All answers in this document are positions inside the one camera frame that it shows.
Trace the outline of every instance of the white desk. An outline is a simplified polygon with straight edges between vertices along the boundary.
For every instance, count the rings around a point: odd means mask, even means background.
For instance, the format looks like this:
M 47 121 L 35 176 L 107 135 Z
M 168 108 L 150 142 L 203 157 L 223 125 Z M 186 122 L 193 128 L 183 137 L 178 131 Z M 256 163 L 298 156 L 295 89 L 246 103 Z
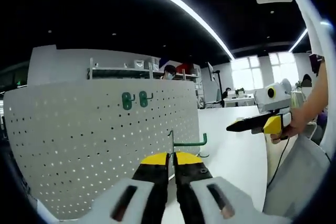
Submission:
M 254 207 L 262 211 L 267 186 L 267 152 L 263 134 L 227 132 L 226 126 L 239 117 L 259 114 L 256 106 L 199 110 L 199 134 L 207 133 L 208 142 L 201 152 L 210 154 L 203 161 L 213 177 L 223 177 L 246 192 Z M 176 201 L 175 180 L 170 181 L 163 224 L 184 223 Z
M 248 102 L 254 102 L 254 95 L 253 94 L 247 94 L 246 97 L 237 97 L 237 98 L 224 98 L 225 106 L 229 103 L 236 103 L 236 102 L 246 102 L 246 105 L 248 105 Z

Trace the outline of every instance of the human hand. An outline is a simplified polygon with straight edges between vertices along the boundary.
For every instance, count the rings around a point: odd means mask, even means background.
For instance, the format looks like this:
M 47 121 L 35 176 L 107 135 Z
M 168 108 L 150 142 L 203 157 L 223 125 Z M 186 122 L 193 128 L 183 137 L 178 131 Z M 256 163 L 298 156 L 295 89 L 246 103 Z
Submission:
M 292 137 L 301 133 L 306 125 L 307 119 L 305 117 L 304 111 L 302 108 L 292 109 L 291 110 L 292 121 L 288 126 L 286 126 L 280 134 L 271 134 L 271 140 L 273 144 L 278 144 L 281 141 L 281 138 Z

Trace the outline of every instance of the ceiling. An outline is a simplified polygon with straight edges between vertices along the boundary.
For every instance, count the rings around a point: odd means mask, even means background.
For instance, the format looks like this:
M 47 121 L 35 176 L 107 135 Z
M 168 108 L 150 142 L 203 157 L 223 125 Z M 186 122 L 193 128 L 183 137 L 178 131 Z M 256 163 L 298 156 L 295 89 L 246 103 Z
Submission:
M 182 0 L 236 58 L 288 50 L 305 25 L 295 1 Z M 6 0 L 0 69 L 30 59 L 33 47 L 135 52 L 180 62 L 229 62 L 225 51 L 169 0 Z M 295 52 L 310 50 L 308 36 Z

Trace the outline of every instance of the pegboard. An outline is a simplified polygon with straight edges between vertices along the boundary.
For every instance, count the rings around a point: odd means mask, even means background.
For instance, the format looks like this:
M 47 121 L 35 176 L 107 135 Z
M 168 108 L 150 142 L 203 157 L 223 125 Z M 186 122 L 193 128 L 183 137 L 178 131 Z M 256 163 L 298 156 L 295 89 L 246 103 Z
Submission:
M 148 106 L 139 103 L 146 91 Z M 135 94 L 124 110 L 122 93 Z M 87 80 L 5 93 L 4 113 L 17 164 L 38 198 L 58 219 L 83 216 L 119 179 L 132 177 L 146 156 L 199 142 L 193 82 Z M 176 147 L 196 154 L 199 147 Z M 172 162 L 170 175 L 174 173 Z

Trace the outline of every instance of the face mask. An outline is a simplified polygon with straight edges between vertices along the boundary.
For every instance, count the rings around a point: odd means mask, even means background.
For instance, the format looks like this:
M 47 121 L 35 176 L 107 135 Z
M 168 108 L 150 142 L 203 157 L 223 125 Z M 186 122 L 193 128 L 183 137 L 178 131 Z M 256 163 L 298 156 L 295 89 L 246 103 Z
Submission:
M 171 74 L 171 73 L 168 73 L 167 74 L 167 80 L 173 80 L 175 75 Z

